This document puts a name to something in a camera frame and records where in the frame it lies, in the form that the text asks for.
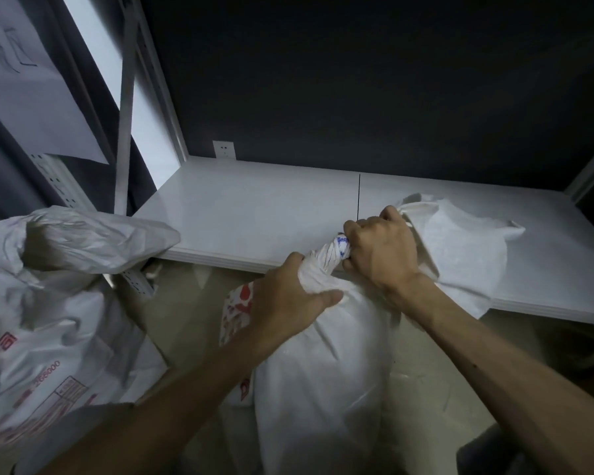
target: person's right arm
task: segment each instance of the person's right arm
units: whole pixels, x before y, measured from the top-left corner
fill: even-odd
[[[550,474],[594,475],[594,399],[508,343],[418,270],[411,230],[392,206],[348,221],[355,270],[422,326],[451,358],[502,428]]]

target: white shelf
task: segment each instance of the white shelf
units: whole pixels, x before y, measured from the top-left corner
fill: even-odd
[[[495,308],[594,323],[594,227],[561,193],[407,176],[361,174],[359,217],[422,192],[473,215],[526,227],[508,242],[506,275]]]
[[[134,215],[181,233],[162,258],[263,273],[356,219],[358,173],[190,157]]]
[[[181,232],[161,258],[263,273],[423,192],[526,227],[495,308],[594,323],[594,227],[561,192],[190,157],[137,212]]]

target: person's left arm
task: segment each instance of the person's left arm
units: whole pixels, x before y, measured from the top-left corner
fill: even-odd
[[[242,378],[341,301],[339,290],[304,292],[297,278],[302,259],[292,253],[281,267],[256,282],[251,324],[201,367],[121,420],[99,426],[40,474],[151,474],[172,463]]]

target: black gap line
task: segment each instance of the black gap line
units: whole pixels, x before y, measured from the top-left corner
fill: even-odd
[[[358,200],[356,200],[356,221],[358,221],[358,207],[361,203],[361,174],[358,174]]]

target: wall socket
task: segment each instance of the wall socket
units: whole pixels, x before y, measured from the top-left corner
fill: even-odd
[[[214,151],[216,158],[236,159],[236,148],[233,146],[233,142],[216,142],[214,140]]]

